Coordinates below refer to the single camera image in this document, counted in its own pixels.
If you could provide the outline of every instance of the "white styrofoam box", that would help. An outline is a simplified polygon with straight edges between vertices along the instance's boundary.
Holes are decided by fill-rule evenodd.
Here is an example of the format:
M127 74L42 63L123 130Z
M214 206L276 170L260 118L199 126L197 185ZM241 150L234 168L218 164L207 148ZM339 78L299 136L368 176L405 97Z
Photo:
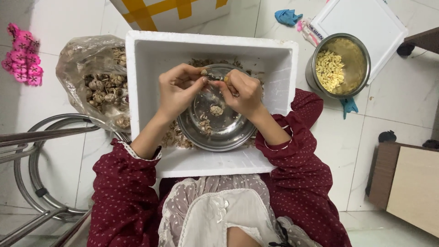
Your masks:
M230 13L232 0L192 0L181 8L180 19L176 1L168 0L110 0L134 30L180 32ZM150 16L151 22L145 21Z
M348 33L371 57L370 84L408 35L408 29L383 0L330 0L311 25L325 38Z
M265 72L263 103L270 113L286 115L295 95L299 46L286 40L188 33L129 31L126 36L132 138L157 112L158 76L191 58L237 59L244 69ZM157 177L264 173L273 166L256 148L226 152L166 148Z

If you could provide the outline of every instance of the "metal ring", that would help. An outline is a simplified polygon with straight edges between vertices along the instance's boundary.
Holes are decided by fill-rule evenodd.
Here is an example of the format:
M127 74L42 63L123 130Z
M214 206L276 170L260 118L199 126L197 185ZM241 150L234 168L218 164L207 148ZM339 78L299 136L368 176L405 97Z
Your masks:
M79 114L79 113L67 113L67 114L60 114L60 115L56 115L56 116L52 116L49 118L44 119L43 121L40 121L39 123L37 123L36 125L34 125L32 128L29 129L28 132L31 131L36 131L39 128L41 128L42 126L46 125L47 123L50 123L54 120L58 120L58 119L63 119L60 120L52 125L50 125L48 128L46 128L46 130L50 130L50 129L57 129L60 128L66 124L69 123L74 123L74 122L78 122L81 120L90 120L90 118L86 115L83 114ZM102 120L97 120L94 119L95 121L101 122L104 124L104 121ZM124 133L119 133L119 132L114 132L115 136L122 141L128 142L129 139L127 137L126 134ZM31 148L34 148L34 152L29 156L29 175L31 178L31 184L32 184L32 188L37 190L40 188L44 188L43 183L41 182L41 178L38 172L38 157L40 154L40 150L42 148L42 146L44 145L45 141L43 142L36 142L34 143L34 145ZM21 174L21 159L16 159L14 160L14 175L15 175L15 181L17 183L17 187L20 190L20 193L22 194L22 196L24 197L24 199L37 211L39 211L40 213L43 213L46 211L46 209L44 209L42 206L40 206L29 194L29 192L27 191L24 182L23 182L23 178L22 178L22 174ZM61 207L65 207L65 205L61 204L60 202L58 202L57 200L55 200L52 196L50 196L48 193L45 194L43 196L43 199L50 204L51 206L55 207L55 208L61 208ZM78 210L78 209L71 209L68 208L68 213L62 213L59 214L57 216L54 217L54 219L57 220L61 220L64 222L75 222L78 220L78 216L83 215L84 213L86 213L88 210Z

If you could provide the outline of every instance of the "styrofoam box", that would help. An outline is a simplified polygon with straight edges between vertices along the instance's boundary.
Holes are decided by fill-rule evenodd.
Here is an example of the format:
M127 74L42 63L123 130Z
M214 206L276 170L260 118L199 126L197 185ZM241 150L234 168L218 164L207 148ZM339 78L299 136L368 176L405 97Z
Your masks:
M237 59L244 69L265 72L263 103L270 113L286 115L295 95L299 46L296 42L188 33L129 31L126 36L132 138L157 112L158 76L195 59ZM273 170L256 148L226 152L165 148L158 178L265 173Z

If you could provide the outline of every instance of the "rubber glove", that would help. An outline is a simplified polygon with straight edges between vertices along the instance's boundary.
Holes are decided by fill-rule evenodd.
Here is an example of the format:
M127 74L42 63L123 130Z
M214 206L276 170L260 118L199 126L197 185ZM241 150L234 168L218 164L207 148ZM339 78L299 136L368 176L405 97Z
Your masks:
M297 24L297 21L302 18L302 14L300 15L295 15L294 14L295 10L289 10L289 9L284 9L284 10L279 10L276 11L276 13L274 13L274 16L276 17L276 20L284 25L287 26L294 26Z
M358 113L358 108L355 104L354 98L341 99L340 103L342 104L344 110L343 119L346 119L346 114L351 111Z

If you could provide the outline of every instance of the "white board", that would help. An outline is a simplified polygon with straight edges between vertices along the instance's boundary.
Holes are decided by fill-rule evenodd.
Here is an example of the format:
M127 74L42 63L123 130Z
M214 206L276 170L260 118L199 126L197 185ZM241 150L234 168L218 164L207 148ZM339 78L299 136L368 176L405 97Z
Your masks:
M311 25L323 38L348 33L364 43L371 57L370 84L408 35L383 0L330 0Z

